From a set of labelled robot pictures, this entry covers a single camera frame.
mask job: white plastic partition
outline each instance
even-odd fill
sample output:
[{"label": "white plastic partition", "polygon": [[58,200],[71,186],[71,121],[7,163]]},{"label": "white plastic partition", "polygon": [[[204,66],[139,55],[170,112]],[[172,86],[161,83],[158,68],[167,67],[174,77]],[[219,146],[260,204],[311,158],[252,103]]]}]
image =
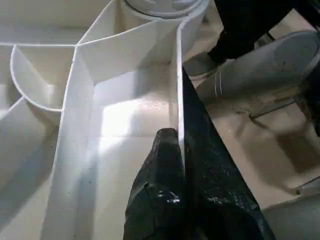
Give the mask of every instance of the white plastic partition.
[{"label": "white plastic partition", "polygon": [[[184,155],[182,56],[208,3],[163,20],[112,0],[75,46],[9,46],[22,98],[0,120],[0,142],[10,137],[0,146],[0,238],[122,238],[130,189],[156,132],[175,128]],[[32,197],[25,205],[38,188],[42,204]]]}]

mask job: white floor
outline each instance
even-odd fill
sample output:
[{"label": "white floor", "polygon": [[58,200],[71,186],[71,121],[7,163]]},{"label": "white floor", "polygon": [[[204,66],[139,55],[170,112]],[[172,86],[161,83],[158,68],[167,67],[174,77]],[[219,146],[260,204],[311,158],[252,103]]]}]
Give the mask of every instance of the white floor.
[{"label": "white floor", "polygon": [[[185,60],[210,50],[223,25],[212,4]],[[270,32],[275,38],[313,29],[295,10]],[[294,188],[320,176],[320,140],[297,105],[250,121],[234,112],[208,109],[224,144],[261,208],[297,198]]]}]

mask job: cylindrical white structure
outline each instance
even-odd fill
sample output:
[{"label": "cylindrical white structure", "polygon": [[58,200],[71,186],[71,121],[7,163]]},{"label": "cylindrical white structure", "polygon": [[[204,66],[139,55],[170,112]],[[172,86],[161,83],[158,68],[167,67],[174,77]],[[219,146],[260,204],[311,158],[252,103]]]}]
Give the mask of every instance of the cylindrical white structure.
[{"label": "cylindrical white structure", "polygon": [[180,18],[191,13],[202,0],[126,0],[131,7],[146,15],[164,19]]}]

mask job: person's leg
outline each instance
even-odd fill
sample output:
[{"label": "person's leg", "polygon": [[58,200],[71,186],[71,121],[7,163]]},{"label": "person's leg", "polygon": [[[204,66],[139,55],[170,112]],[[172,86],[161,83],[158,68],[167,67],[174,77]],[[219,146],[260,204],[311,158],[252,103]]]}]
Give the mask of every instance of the person's leg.
[{"label": "person's leg", "polygon": [[224,30],[208,52],[215,62],[236,59],[254,49],[255,42],[294,7],[294,0],[215,0]]}]

